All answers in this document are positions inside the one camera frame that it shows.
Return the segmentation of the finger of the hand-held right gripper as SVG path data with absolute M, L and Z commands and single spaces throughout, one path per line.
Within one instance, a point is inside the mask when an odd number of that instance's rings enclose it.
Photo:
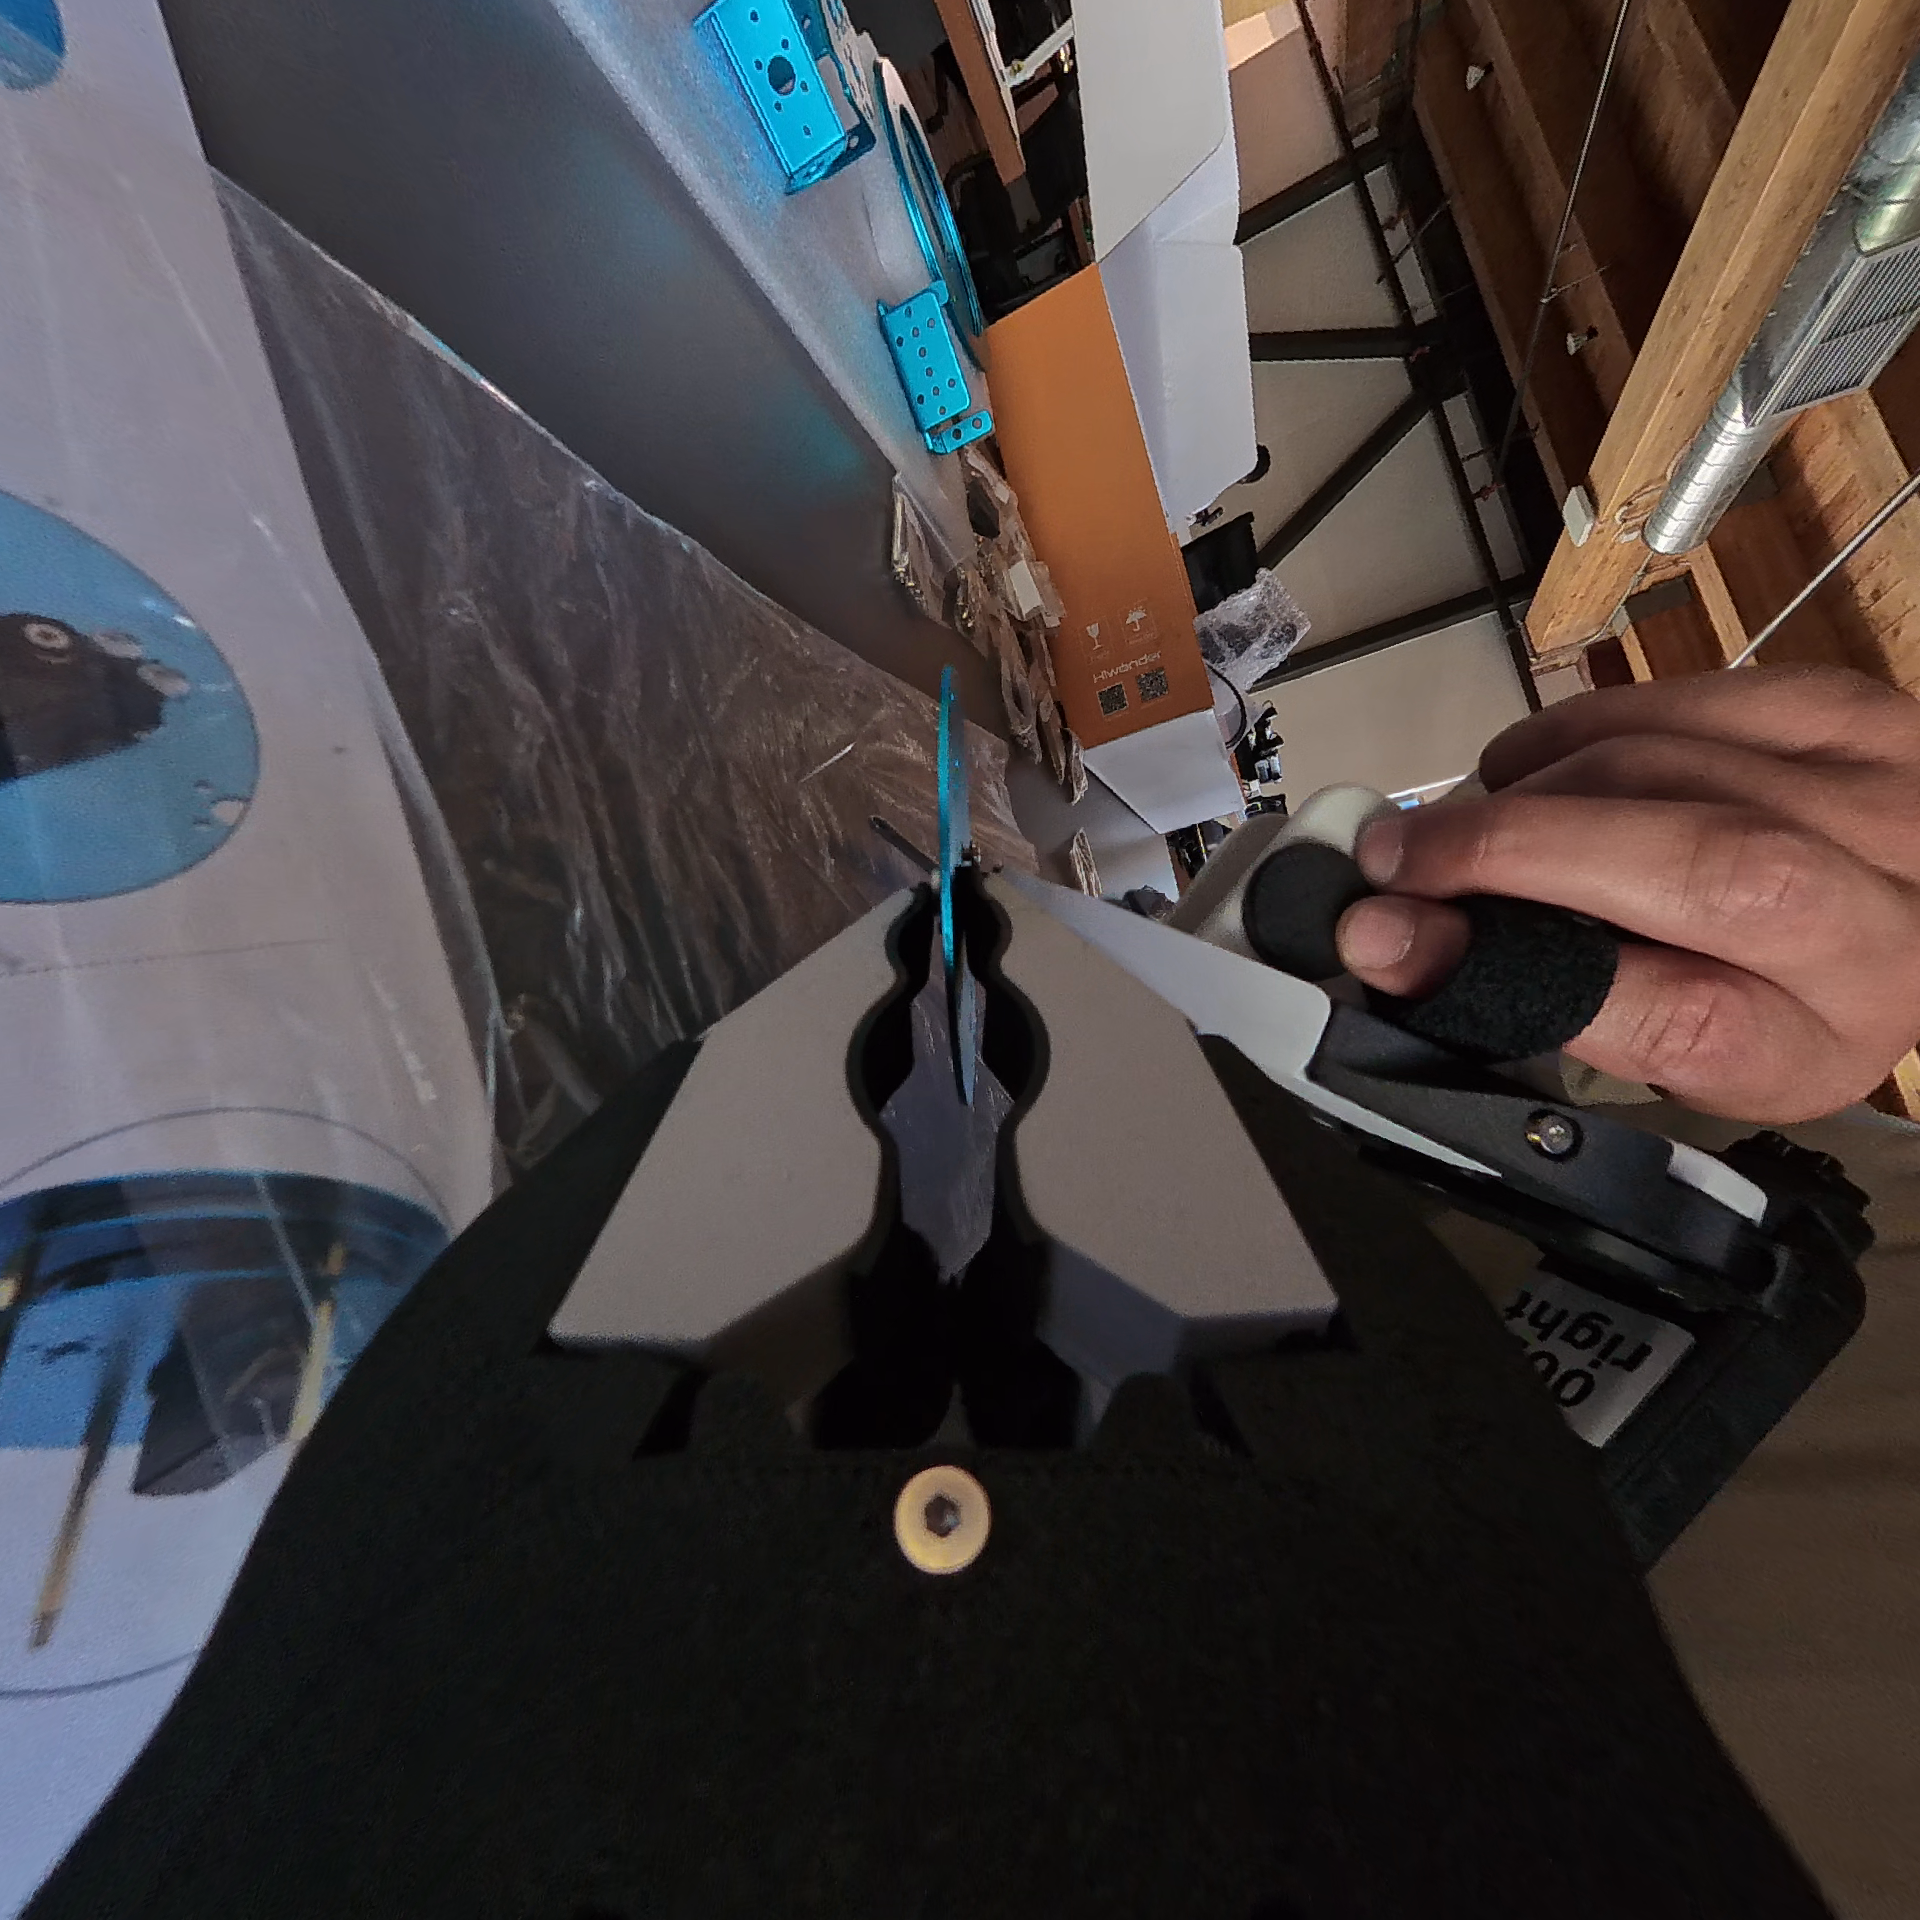
M 1492 1168 L 1451 1145 L 1431 1142 L 1309 1079 L 1313 1056 L 1338 1010 L 1322 988 L 1144 919 L 1116 903 L 1018 872 L 994 874 L 994 897 L 1004 903 L 1019 897 L 1068 927 L 1121 971 L 1181 1012 L 1199 1036 L 1228 1041 L 1267 1081 L 1330 1122 L 1428 1163 L 1497 1179 Z

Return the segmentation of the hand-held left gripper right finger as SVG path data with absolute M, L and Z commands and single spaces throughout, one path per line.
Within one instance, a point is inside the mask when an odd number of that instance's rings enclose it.
M 976 882 L 994 938 L 991 1030 L 1029 1070 L 999 1196 L 1037 1250 L 1037 1343 L 1075 1378 L 1075 1441 L 1139 1376 L 1314 1350 L 1338 1294 L 1194 1022 L 1044 899 Z

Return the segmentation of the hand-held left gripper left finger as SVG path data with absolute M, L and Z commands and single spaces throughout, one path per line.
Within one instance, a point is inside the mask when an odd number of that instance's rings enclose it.
M 884 899 L 692 1048 L 546 1334 L 764 1385 L 827 1446 L 954 1417 L 940 1267 L 884 1112 L 917 1068 L 937 903 Z

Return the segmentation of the blue round metal plate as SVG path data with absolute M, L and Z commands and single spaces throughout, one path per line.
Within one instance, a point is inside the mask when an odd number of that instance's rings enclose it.
M 949 1054 L 956 1092 L 965 1106 L 975 1106 L 980 1064 L 980 996 L 972 963 L 978 862 L 972 836 L 968 719 L 952 664 L 940 684 L 936 758 L 940 788 L 936 880 Z

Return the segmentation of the person's right hand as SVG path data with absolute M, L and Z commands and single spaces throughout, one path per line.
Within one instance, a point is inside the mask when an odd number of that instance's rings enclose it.
M 1917 1033 L 1917 708 L 1840 668 L 1577 695 L 1492 739 L 1477 798 L 1397 812 L 1336 927 L 1364 988 L 1424 1002 L 1468 897 L 1628 935 L 1573 1064 L 1720 1120 L 1866 1103 Z

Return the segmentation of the bubble wrap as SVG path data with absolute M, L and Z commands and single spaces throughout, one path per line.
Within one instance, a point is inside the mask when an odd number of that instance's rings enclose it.
M 1293 655 L 1309 619 L 1280 577 L 1259 567 L 1247 587 L 1201 612 L 1194 631 L 1210 668 L 1251 690 Z

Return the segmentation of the pile of small screw bags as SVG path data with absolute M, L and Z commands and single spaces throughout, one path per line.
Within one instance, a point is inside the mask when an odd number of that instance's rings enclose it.
M 1097 897 L 1084 746 L 1066 711 L 1066 596 L 1040 559 L 994 446 L 959 457 L 961 524 L 892 472 L 874 553 L 900 631 L 896 673 L 940 695 L 952 670 L 972 834 L 1008 849 L 1018 808 L 1040 876 Z

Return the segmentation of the clear plastic bag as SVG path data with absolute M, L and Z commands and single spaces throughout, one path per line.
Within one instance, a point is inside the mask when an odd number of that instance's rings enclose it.
M 221 174 L 328 564 L 536 1166 L 937 858 L 937 705 L 635 507 Z

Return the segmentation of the orange and white cardboard box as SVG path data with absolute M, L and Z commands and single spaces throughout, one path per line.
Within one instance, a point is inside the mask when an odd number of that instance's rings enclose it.
M 1055 699 L 1147 827 L 1241 816 L 1177 535 L 1258 459 L 1218 2 L 1073 7 L 1092 263 L 988 332 L 999 454 L 1060 596 Z

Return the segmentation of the white foam sheet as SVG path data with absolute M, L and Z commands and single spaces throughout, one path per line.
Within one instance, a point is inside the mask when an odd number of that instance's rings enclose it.
M 968 371 L 991 404 L 986 320 L 905 86 L 866 35 L 876 51 L 876 145 L 791 198 L 732 71 L 695 30 L 707 7 L 561 6 L 561 16 L 892 468 L 936 518 L 961 519 L 963 449 L 928 454 L 876 322 L 877 303 L 898 304 L 943 281 Z

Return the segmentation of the assembly guide paper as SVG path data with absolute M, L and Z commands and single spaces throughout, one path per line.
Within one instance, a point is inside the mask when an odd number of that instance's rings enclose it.
M 5 1708 L 169 1689 L 491 1196 L 490 991 L 156 6 L 5 6 Z

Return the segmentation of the silver spiral air duct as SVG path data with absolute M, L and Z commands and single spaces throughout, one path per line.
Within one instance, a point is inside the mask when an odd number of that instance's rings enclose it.
M 1642 537 L 1704 545 L 1792 416 L 1867 388 L 1917 322 L 1917 62 L 1818 217 Z

